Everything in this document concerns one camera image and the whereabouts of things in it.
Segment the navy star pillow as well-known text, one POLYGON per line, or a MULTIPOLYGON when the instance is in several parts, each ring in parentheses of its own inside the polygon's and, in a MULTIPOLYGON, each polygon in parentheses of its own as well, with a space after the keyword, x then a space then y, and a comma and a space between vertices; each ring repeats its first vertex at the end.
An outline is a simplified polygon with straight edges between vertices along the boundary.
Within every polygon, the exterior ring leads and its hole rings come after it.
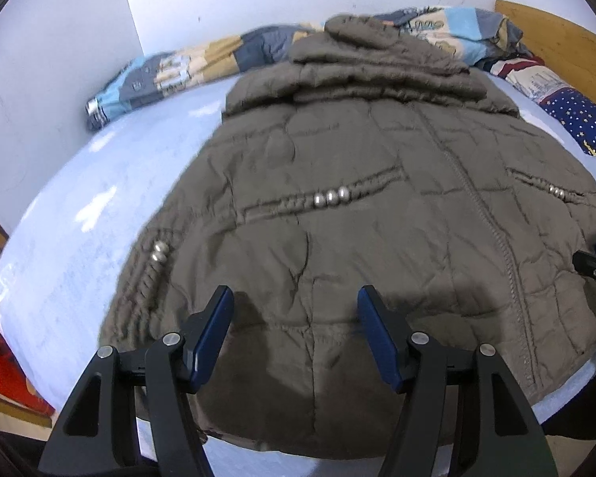
POLYGON ((558 121, 588 155, 596 156, 596 102, 565 82, 539 57, 478 62, 558 121))

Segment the wooden headboard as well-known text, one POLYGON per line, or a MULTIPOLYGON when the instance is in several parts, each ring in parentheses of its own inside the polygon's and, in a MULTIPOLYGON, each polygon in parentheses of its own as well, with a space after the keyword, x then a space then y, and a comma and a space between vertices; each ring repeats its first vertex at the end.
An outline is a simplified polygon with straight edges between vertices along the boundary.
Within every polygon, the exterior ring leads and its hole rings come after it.
POLYGON ((496 12, 523 31, 523 43, 567 83, 596 102, 596 34, 560 16, 496 0, 496 12))

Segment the patchwork cartoon blanket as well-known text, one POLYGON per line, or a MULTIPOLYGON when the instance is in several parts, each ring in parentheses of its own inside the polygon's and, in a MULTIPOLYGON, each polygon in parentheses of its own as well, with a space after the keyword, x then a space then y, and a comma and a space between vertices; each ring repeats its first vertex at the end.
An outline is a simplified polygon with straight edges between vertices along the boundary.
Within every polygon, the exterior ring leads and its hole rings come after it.
MULTIPOLYGON (((506 15, 472 6, 423 6, 377 14, 401 35, 423 39, 470 66, 532 55, 523 31, 506 15)), ((85 106, 86 124, 98 132, 110 122, 166 97, 283 62, 289 47, 323 24, 274 24, 240 35, 139 56, 128 62, 85 106)))

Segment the olive quilted puffer jacket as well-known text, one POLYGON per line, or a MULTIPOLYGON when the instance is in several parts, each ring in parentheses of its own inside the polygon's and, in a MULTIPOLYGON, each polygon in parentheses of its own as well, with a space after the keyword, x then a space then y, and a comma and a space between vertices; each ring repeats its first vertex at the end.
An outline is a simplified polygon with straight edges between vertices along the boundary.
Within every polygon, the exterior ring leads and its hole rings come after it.
POLYGON ((228 285, 200 430, 321 459, 381 456, 401 399, 357 316, 366 284, 449 347, 498 349, 529 401, 596 353, 596 180, 484 74, 338 15, 244 74, 134 243, 100 340, 150 345, 228 285))

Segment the light blue cloud bedsheet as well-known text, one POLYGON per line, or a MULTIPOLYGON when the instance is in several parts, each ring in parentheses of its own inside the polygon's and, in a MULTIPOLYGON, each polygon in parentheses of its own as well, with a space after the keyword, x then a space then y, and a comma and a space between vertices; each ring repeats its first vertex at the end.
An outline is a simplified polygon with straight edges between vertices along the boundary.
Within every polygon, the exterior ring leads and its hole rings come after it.
MULTIPOLYGON (((0 330, 55 409, 62 411, 95 352, 110 346, 101 342, 101 328, 134 243, 221 126, 239 79, 188 91, 110 125, 38 194, 6 244, 0 330)), ((594 363, 596 353, 581 367, 594 363)), ((202 388, 188 397, 191 411, 190 398, 202 388)), ((278 454, 286 474, 307 476, 321 461, 356 460, 256 450, 204 434, 213 465, 245 466, 249 456, 266 462, 278 454)))

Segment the red object beside bed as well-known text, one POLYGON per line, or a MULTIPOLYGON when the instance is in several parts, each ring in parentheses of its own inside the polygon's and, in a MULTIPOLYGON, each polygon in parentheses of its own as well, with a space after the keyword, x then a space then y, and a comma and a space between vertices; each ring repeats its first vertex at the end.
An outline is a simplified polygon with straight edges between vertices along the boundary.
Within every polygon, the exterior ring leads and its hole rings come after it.
POLYGON ((41 398, 23 374, 15 356, 0 333, 0 395, 18 406, 50 418, 54 409, 41 398))

